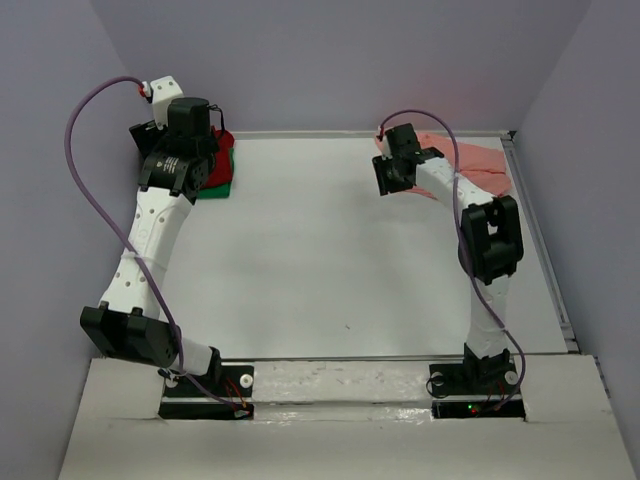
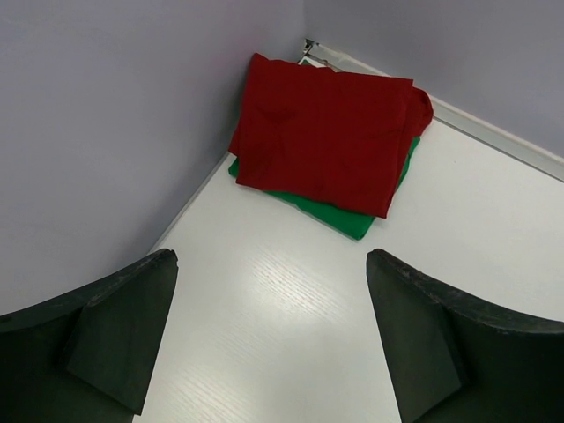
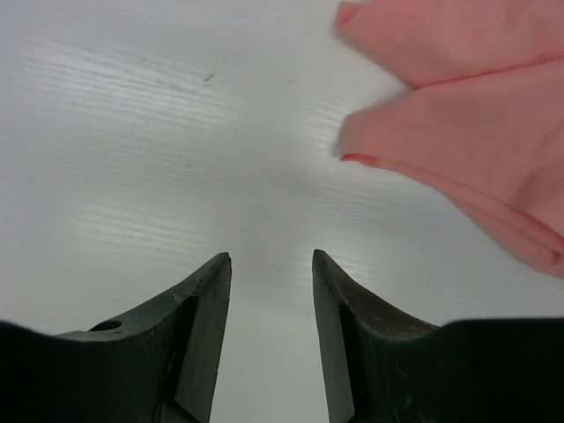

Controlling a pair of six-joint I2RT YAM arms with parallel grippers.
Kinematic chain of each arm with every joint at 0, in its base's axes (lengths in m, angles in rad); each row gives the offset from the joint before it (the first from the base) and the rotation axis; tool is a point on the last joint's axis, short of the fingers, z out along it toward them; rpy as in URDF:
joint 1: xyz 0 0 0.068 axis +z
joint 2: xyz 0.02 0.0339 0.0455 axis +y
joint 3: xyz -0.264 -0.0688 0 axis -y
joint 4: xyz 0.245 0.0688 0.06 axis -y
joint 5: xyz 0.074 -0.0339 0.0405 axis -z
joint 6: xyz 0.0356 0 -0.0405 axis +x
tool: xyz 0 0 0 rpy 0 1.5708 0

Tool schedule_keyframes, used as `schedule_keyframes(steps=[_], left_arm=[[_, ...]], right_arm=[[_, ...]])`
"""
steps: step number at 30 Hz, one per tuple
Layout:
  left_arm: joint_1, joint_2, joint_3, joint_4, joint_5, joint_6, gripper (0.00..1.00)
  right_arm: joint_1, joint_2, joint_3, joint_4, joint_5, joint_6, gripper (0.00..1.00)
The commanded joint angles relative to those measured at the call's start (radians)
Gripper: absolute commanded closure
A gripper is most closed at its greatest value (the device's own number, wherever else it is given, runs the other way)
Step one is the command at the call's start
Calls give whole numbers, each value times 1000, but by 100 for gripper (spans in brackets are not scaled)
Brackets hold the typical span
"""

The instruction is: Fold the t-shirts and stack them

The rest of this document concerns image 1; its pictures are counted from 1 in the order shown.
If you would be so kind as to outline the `salmon pink t-shirt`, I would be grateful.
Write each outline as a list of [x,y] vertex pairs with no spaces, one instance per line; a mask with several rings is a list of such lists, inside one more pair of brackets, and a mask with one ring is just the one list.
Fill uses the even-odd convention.
[[[451,165],[454,164],[454,148],[448,137],[418,132],[417,139],[422,148],[434,147],[445,155]],[[494,196],[504,196],[511,191],[506,159],[500,150],[460,141],[458,148],[462,175]]]

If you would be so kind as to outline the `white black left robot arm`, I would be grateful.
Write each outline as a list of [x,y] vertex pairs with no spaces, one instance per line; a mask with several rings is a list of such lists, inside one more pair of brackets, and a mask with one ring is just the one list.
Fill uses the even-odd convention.
[[168,105],[167,126],[131,128],[142,155],[132,226],[98,306],[80,317],[104,356],[185,376],[201,395],[220,386],[220,352],[183,338],[161,287],[181,227],[215,167],[212,109],[202,98],[177,98]]

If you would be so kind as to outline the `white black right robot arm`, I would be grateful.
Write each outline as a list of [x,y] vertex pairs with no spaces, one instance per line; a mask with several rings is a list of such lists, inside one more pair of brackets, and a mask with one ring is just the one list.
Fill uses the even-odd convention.
[[505,322],[511,277],[524,256],[517,201],[481,188],[460,171],[460,149],[447,156],[424,147],[403,124],[377,136],[373,168],[381,195],[419,189],[449,208],[460,266],[471,287],[469,330],[458,363],[434,364],[427,387],[436,399],[517,393],[521,382],[509,349],[517,343]]

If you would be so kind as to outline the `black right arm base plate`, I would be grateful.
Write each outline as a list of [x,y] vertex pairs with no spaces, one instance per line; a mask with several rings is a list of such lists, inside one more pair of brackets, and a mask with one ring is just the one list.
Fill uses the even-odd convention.
[[526,417],[519,376],[511,364],[505,372],[473,383],[461,363],[429,366],[425,389],[432,398],[431,413],[437,420]]

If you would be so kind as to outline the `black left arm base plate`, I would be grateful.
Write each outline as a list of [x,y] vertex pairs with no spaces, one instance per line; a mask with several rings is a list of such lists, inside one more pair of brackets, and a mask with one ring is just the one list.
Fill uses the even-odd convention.
[[166,369],[159,369],[158,375],[164,380],[158,410],[164,420],[246,421],[254,417],[252,364],[223,362],[217,381],[195,377],[200,388]]

